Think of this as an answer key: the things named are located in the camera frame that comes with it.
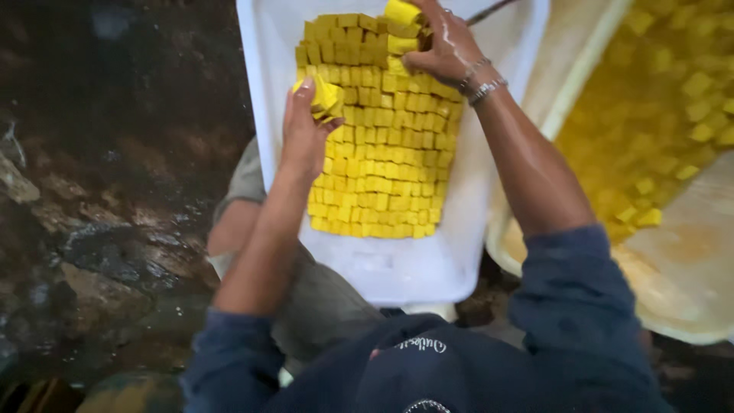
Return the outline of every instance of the person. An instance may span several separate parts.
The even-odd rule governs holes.
[[[464,21],[436,0],[414,3],[435,35],[431,50],[404,63],[464,90],[526,236],[523,283],[509,305],[525,349],[436,315],[386,317],[299,244],[327,135],[343,123],[314,121],[306,79],[288,94],[267,197],[250,143],[215,214],[208,252],[225,276],[180,379],[186,411],[670,411],[633,293],[575,176]],[[284,363],[295,378],[281,389]]]

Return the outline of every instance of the white container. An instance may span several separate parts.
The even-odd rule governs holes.
[[[497,0],[447,0],[464,18]],[[296,79],[294,47],[304,21],[320,14],[382,14],[386,0],[238,0],[252,110],[269,190],[282,145],[286,92]],[[549,0],[510,5],[476,25],[482,51],[522,99],[548,19]],[[344,276],[364,298],[381,306],[461,301],[476,286],[495,166],[473,111],[465,110],[444,215],[436,235],[421,240],[339,237],[303,221],[300,239],[319,262]]]
[[[614,33],[628,0],[610,3],[608,19],[573,66],[553,113],[540,126],[553,140]],[[522,276],[523,234],[496,188],[487,252],[504,270]],[[664,210],[663,223],[642,229],[612,256],[637,297],[645,328],[691,344],[724,341],[734,334],[734,153],[723,156]]]

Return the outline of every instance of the beige container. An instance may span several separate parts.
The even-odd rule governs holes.
[[[553,140],[615,33],[629,0],[611,1],[578,55],[541,131]],[[523,235],[502,196],[490,211],[487,252],[522,276]],[[734,153],[721,156],[664,210],[663,223],[638,231],[612,255],[625,272],[645,328],[691,344],[734,334]]]

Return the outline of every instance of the dark blue jacket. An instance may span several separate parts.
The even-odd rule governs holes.
[[[279,389],[283,355],[270,339],[271,321],[210,310],[181,378],[186,411],[404,412],[427,399],[453,413],[669,412],[603,228],[526,244],[509,314],[527,332],[527,351],[438,316],[395,317]]]

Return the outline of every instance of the finger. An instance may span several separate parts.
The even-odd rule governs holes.
[[[283,116],[283,130],[286,130],[286,125],[291,122],[293,118],[293,89],[288,89],[288,95],[286,96],[286,114]]]
[[[411,51],[403,55],[403,65],[411,72],[431,72],[436,64],[436,53],[433,51]]]
[[[316,83],[313,77],[306,76],[301,87],[293,94],[293,118],[306,118],[311,116],[311,102],[316,95]]]
[[[438,4],[436,0],[410,0],[413,4],[421,9],[421,12],[428,19],[428,23],[431,25],[434,31],[439,32],[443,30],[443,24],[441,18],[446,11]]]
[[[344,125],[344,118],[333,118],[331,121],[324,122],[321,124],[321,126],[319,126],[319,134],[321,134],[321,137],[326,140],[331,132],[334,132],[339,126],[342,125]]]

